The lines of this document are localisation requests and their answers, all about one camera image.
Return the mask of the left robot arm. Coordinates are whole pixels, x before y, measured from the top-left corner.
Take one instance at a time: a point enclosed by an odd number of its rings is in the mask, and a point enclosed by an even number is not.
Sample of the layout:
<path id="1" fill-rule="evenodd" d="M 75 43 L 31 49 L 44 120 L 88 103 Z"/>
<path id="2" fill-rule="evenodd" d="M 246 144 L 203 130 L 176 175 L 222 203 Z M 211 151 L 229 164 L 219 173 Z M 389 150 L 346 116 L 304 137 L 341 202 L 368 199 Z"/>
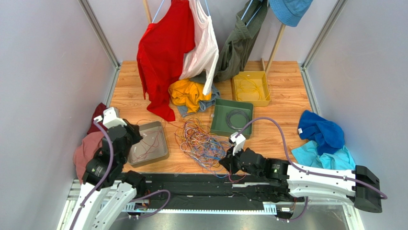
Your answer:
<path id="1" fill-rule="evenodd" d="M 108 230 L 128 203 L 147 200 L 154 195 L 167 194 L 165 203 L 157 210 L 142 215 L 130 214 L 132 218 L 147 218 L 160 212 L 170 201 L 167 189 L 147 193 L 146 178 L 142 174 L 128 171 L 117 185 L 113 197 L 101 206 L 115 180 L 123 171 L 131 147 L 139 143 L 143 136 L 138 125 L 126 119 L 107 116 L 94 119 L 94 125 L 102 132 L 102 146 L 87 163 L 82 177 L 80 194 L 73 213 L 65 225 L 67 230 Z"/>

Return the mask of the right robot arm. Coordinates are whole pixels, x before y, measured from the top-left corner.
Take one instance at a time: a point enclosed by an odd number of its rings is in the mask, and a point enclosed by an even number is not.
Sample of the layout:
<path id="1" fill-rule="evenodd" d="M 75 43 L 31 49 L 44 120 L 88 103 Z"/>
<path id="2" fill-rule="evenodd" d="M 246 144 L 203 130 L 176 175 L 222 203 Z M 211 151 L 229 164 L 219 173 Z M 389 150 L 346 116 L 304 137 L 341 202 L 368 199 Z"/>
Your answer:
<path id="1" fill-rule="evenodd" d="M 356 165 L 350 170 L 330 170 L 304 166 L 286 159 L 265 158 L 250 148 L 244 148 L 242 132 L 229 137 L 232 145 L 219 163 L 230 173 L 243 171 L 282 187 L 293 198 L 320 196 L 351 203 L 359 210 L 381 213 L 382 201 L 388 197 L 380 189 L 379 178 L 367 167 Z"/>

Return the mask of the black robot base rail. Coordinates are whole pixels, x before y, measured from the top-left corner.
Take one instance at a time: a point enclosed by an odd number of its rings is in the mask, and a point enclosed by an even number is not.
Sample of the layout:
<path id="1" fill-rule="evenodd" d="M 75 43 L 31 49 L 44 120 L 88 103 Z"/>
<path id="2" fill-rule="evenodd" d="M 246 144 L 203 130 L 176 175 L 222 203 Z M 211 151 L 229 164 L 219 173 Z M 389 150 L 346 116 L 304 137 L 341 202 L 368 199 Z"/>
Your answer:
<path id="1" fill-rule="evenodd" d="M 246 176 L 243 183 L 237 184 L 208 174 L 146 174 L 145 177 L 147 193 L 171 187 L 175 188 L 176 193 L 181 195 L 230 196 L 236 194 L 248 198 L 259 197 L 261 201 L 271 201 L 280 205 L 294 202 L 304 203 L 306 201 L 306 198 L 303 197 L 293 198 L 285 193 L 282 187 L 260 182 L 253 176 Z M 308 198 L 329 199 L 320 196 Z"/>

